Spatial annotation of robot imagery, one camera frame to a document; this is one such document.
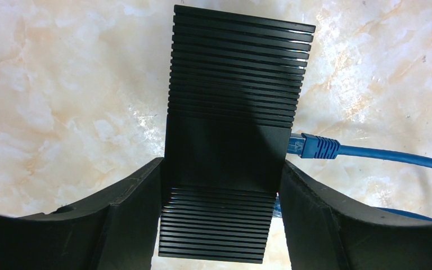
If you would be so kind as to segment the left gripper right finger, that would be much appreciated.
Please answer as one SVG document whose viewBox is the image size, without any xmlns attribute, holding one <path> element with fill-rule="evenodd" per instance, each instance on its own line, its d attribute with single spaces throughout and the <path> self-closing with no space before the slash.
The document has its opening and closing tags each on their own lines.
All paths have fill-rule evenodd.
<svg viewBox="0 0 432 270">
<path fill-rule="evenodd" d="M 279 190 L 292 269 L 432 269 L 432 221 L 352 199 L 283 166 Z"/>
</svg>

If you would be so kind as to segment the black network switch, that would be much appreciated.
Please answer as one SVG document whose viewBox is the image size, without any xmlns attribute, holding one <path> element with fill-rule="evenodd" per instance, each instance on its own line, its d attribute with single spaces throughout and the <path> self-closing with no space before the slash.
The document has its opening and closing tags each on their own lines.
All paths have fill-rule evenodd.
<svg viewBox="0 0 432 270">
<path fill-rule="evenodd" d="M 315 31 L 174 7 L 159 256 L 263 261 Z"/>
</svg>

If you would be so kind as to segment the blue ethernet cable short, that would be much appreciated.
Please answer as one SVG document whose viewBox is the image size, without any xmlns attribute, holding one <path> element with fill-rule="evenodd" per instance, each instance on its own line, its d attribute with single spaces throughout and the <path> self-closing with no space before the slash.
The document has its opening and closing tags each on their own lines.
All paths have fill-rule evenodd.
<svg viewBox="0 0 432 270">
<path fill-rule="evenodd" d="M 342 145 L 338 140 L 308 133 L 291 134 L 287 153 L 303 159 L 335 159 L 339 155 L 396 161 L 432 169 L 432 158 L 404 152 Z"/>
</svg>

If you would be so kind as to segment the blue ethernet cable long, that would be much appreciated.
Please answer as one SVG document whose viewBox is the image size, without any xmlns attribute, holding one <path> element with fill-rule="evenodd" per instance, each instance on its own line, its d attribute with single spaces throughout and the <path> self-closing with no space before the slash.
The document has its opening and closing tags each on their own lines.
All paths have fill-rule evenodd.
<svg viewBox="0 0 432 270">
<path fill-rule="evenodd" d="M 432 222 L 432 218 L 430 218 L 430 217 L 427 217 L 427 216 L 424 216 L 421 214 L 417 214 L 417 213 L 413 213 L 413 212 L 409 212 L 409 211 L 391 209 L 391 208 L 380 208 L 380 207 L 378 207 L 378 209 L 383 210 L 385 212 L 401 215 L 404 217 L 410 217 L 410 218 L 415 218 L 415 219 L 419 219 L 419 220 L 423 220 L 423 221 L 431 221 Z M 282 218 L 281 203 L 280 203 L 279 195 L 276 195 L 276 200 L 274 203 L 272 217 Z"/>
</svg>

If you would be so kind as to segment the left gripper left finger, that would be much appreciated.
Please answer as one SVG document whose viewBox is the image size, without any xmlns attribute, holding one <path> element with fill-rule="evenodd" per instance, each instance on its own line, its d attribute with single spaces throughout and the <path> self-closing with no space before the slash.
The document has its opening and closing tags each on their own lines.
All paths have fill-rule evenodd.
<svg viewBox="0 0 432 270">
<path fill-rule="evenodd" d="M 0 269 L 150 269 L 161 164 L 156 158 L 49 214 L 0 215 Z"/>
</svg>

